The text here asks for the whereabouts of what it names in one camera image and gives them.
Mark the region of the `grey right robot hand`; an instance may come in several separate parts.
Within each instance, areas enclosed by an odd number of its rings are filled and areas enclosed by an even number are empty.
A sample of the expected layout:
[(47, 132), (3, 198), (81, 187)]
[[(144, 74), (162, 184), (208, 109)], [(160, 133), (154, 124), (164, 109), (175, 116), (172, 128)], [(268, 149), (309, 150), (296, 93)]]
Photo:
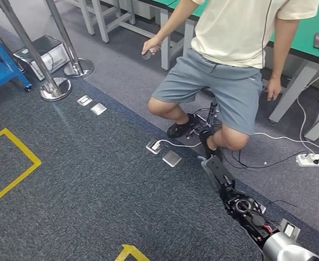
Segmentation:
[(203, 156), (197, 156), (197, 158), (200, 161), (201, 167), (206, 173), (208, 180), (209, 180), (209, 184), (212, 187), (212, 189), (215, 192), (219, 192), (220, 184), (212, 173), (212, 171), (208, 167), (209, 159), (204, 158)]

